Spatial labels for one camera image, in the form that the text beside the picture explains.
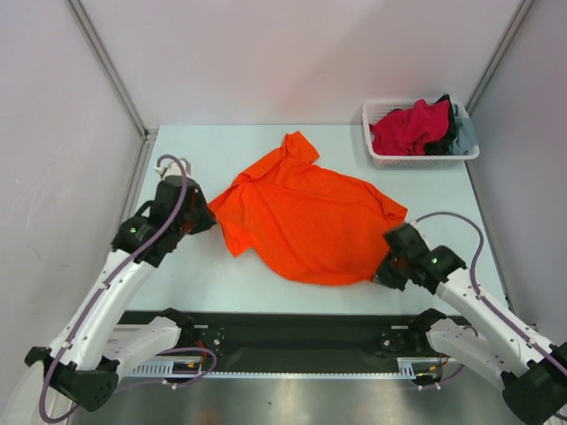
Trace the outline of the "orange t-shirt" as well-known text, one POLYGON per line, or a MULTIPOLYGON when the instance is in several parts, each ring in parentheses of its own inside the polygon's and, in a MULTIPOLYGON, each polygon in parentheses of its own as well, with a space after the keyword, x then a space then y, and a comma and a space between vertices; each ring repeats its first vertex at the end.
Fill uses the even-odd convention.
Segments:
POLYGON ((384 233, 408 210, 369 182, 317 165, 300 133, 239 173, 209 207, 232 256, 254 250, 283 278, 323 286, 369 281, 384 233))

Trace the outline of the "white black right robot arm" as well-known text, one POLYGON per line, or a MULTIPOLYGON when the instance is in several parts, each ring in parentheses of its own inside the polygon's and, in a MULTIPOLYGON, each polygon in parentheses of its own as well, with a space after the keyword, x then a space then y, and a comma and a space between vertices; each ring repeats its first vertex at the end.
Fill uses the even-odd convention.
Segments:
POLYGON ((566 345, 556 344, 499 303, 473 269, 450 248, 430 248, 404 222, 384 234, 388 253, 375 281, 404 290, 408 283, 453 307, 472 327, 466 330, 430 308, 408 333, 419 355, 446 354, 483 377, 525 424, 543 424, 566 405, 566 345))

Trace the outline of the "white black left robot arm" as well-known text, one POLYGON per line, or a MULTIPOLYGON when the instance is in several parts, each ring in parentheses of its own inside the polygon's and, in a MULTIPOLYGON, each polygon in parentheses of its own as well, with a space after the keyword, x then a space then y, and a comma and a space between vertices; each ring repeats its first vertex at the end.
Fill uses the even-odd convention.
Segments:
POLYGON ((123 222, 96 283, 66 328, 46 347, 32 347, 25 362, 43 365, 44 381, 89 412, 99 409, 125 374, 161 354, 184 354, 198 340, 193 319, 174 308, 130 338, 107 340, 130 300, 186 235, 215 223, 200 186, 190 177, 160 180, 153 200, 123 222))

